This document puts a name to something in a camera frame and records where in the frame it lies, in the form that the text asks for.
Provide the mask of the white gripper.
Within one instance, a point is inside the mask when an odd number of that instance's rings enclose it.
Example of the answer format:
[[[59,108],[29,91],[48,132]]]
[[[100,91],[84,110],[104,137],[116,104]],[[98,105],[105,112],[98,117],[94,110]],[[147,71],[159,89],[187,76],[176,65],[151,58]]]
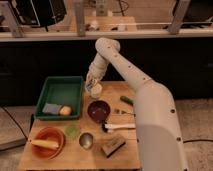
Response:
[[[98,84],[98,80],[90,73],[87,73],[85,89],[91,91]]]

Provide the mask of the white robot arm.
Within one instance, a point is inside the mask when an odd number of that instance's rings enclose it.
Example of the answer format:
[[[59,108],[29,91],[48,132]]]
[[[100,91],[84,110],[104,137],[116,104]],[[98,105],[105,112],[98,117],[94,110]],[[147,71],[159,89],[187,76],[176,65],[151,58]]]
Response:
[[[189,171],[178,115],[169,89],[156,82],[120,53],[120,43],[109,38],[95,42],[96,56],[89,66],[85,90],[101,94],[96,86],[111,63],[135,91],[136,135],[142,171]]]

